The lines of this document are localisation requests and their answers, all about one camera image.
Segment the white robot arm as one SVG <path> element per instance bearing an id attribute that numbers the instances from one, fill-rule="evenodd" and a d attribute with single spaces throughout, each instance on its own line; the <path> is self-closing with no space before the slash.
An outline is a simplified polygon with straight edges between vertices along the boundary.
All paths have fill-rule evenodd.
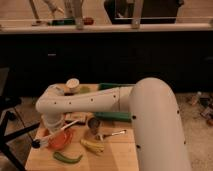
<path id="1" fill-rule="evenodd" d="M 158 78 L 71 96 L 54 84 L 39 97 L 36 110 L 52 133 L 62 127 L 65 113 L 128 112 L 139 171 L 192 171 L 176 97 Z"/>

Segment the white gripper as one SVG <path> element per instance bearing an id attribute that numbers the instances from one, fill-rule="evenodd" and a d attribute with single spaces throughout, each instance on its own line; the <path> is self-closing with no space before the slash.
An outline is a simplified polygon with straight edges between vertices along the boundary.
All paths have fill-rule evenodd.
<path id="1" fill-rule="evenodd" d="M 60 130 L 64 124 L 63 115 L 43 115 L 42 120 L 50 133 Z"/>

